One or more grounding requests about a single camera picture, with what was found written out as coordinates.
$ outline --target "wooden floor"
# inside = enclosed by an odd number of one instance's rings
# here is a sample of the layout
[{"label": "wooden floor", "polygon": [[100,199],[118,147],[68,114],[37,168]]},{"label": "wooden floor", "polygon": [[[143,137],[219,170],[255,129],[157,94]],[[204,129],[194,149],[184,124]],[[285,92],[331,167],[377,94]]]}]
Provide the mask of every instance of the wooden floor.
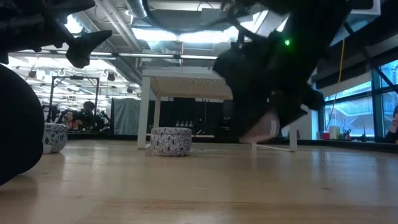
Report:
[{"label": "wooden floor", "polygon": [[71,141],[0,187],[0,223],[398,223],[398,156],[194,144],[173,158]]}]

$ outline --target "black object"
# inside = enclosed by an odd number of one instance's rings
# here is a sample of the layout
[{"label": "black object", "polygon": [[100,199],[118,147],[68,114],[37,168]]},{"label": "black object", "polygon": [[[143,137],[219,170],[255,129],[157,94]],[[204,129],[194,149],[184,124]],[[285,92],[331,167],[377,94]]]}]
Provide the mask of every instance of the black object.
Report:
[{"label": "black object", "polygon": [[[110,30],[82,33],[74,38],[64,24],[67,16],[95,6],[92,0],[9,0],[0,3],[0,62],[8,63],[8,53],[43,46],[69,45],[67,59],[78,68],[90,63],[90,53],[112,35]],[[0,65],[0,110],[2,133],[0,185],[21,174],[39,161],[43,153],[44,116],[42,107],[31,87],[16,73]]]},{"label": "black object", "polygon": [[349,140],[348,139],[349,134],[351,134],[351,130],[350,129],[343,133],[343,140]]},{"label": "black object", "polygon": [[111,82],[115,80],[114,72],[108,72],[108,80]]},{"label": "black object", "polygon": [[69,45],[67,59],[77,68],[90,64],[90,53],[108,37],[112,31],[104,30],[74,38],[64,24],[67,16],[95,6],[92,0],[13,0],[2,1],[0,6],[0,62],[8,63],[8,53],[42,46]]},{"label": "black object", "polygon": [[234,24],[252,42],[232,43],[213,66],[233,92],[233,127],[239,136],[268,111],[278,114],[283,128],[307,114],[301,104],[312,110],[324,106],[323,95],[307,81],[352,10],[351,1],[345,0],[256,2],[290,17],[283,32],[268,38],[249,36]]},{"label": "black object", "polygon": [[126,91],[131,94],[131,93],[133,93],[134,89],[131,86],[129,86],[129,87],[127,87]]},{"label": "black object", "polygon": [[363,126],[363,135],[361,136],[361,142],[366,142],[366,131],[365,131],[365,126]]},{"label": "black object", "polygon": [[29,73],[27,74],[27,76],[28,76],[29,78],[36,78],[36,73],[37,73],[37,71],[31,70],[31,71],[29,71]]},{"label": "black object", "polygon": [[353,2],[353,9],[372,9],[373,0],[351,0]]},{"label": "black object", "polygon": [[0,65],[1,124],[0,185],[32,168],[42,156],[44,116],[31,87],[15,72]]},{"label": "black object", "polygon": [[[92,127],[93,132],[101,132],[105,127],[111,126],[111,119],[105,113],[105,111],[101,111],[99,115],[92,115],[90,113],[86,113],[83,111],[73,111],[73,110],[65,110],[62,111],[57,124],[63,123],[63,117],[67,114],[71,113],[73,116],[72,121],[80,120],[83,124],[81,126],[82,129],[88,129]],[[108,124],[105,124],[103,119],[105,118],[108,121]]]},{"label": "black object", "polygon": [[49,109],[49,113],[51,113],[51,121],[52,122],[55,122],[55,120],[57,119],[57,117],[59,116],[59,114],[60,114],[60,110],[58,110],[58,107],[55,105],[53,105],[53,106],[48,106],[48,105],[42,105],[42,108],[43,108],[43,111],[45,111],[45,109],[46,108],[48,108]]}]

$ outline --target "ceiling pipe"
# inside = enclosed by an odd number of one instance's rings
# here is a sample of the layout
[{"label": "ceiling pipe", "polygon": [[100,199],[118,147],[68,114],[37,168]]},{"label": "ceiling pipe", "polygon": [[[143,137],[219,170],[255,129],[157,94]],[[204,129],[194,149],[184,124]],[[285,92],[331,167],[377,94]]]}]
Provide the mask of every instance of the ceiling pipe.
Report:
[{"label": "ceiling pipe", "polygon": [[[32,57],[31,55],[39,55],[41,57],[54,57],[54,55],[65,55],[66,50],[42,50],[35,52],[34,50],[20,50],[18,52],[10,52],[10,56],[15,57]],[[145,53],[116,53],[116,52],[92,52],[91,56],[107,57],[133,57],[133,58],[173,58],[173,59],[189,59],[189,60],[216,60],[217,56],[204,55],[181,55],[181,54],[145,54]]]},{"label": "ceiling pipe", "polygon": [[128,26],[124,22],[123,18],[120,16],[119,12],[115,9],[115,7],[110,3],[109,0],[100,0],[100,1],[103,1],[105,3],[106,8],[109,9],[109,11],[113,14],[113,16],[118,20],[119,25],[126,32],[127,36],[131,39],[132,43],[136,46],[135,50],[142,52],[141,46],[136,36],[132,32],[131,28],[128,28]]},{"label": "ceiling pipe", "polygon": [[[147,41],[152,53],[155,54],[179,54],[177,51],[167,49],[162,41]],[[179,59],[164,59],[170,63],[180,63]]]},{"label": "ceiling pipe", "polygon": [[105,8],[104,4],[100,0],[95,0],[96,5],[101,9],[106,18],[112,23],[112,25],[115,27],[115,29],[119,32],[119,34],[122,36],[123,40],[126,41],[129,47],[131,47],[133,50],[138,51],[137,46],[134,44],[134,42],[126,35],[126,33],[120,28],[119,24],[113,19],[112,15],[108,12],[108,10]]}]

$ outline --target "person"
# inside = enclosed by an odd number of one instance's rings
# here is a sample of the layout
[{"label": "person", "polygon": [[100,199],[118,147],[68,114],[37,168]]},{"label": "person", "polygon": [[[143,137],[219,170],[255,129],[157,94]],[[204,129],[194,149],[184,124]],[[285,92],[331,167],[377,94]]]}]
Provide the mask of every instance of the person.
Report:
[{"label": "person", "polygon": [[384,137],[385,143],[396,143],[396,141],[398,140],[397,128],[398,128],[398,106],[395,107],[394,114],[392,115],[392,126],[390,128],[390,131]]},{"label": "person", "polygon": [[93,110],[95,109],[95,104],[91,101],[86,101],[83,104],[83,112],[88,113],[89,115],[93,115]]}]

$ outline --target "desk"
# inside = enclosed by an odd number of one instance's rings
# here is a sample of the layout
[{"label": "desk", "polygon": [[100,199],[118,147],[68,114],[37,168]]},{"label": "desk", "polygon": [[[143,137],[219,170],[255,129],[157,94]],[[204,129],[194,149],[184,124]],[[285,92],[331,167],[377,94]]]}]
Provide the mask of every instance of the desk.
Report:
[{"label": "desk", "polygon": [[142,72],[141,107],[138,127],[138,149],[145,149],[149,95],[156,96],[154,128],[159,127],[160,99],[162,96],[179,98],[210,98],[232,100],[231,89],[223,78],[207,68],[159,68]]}]

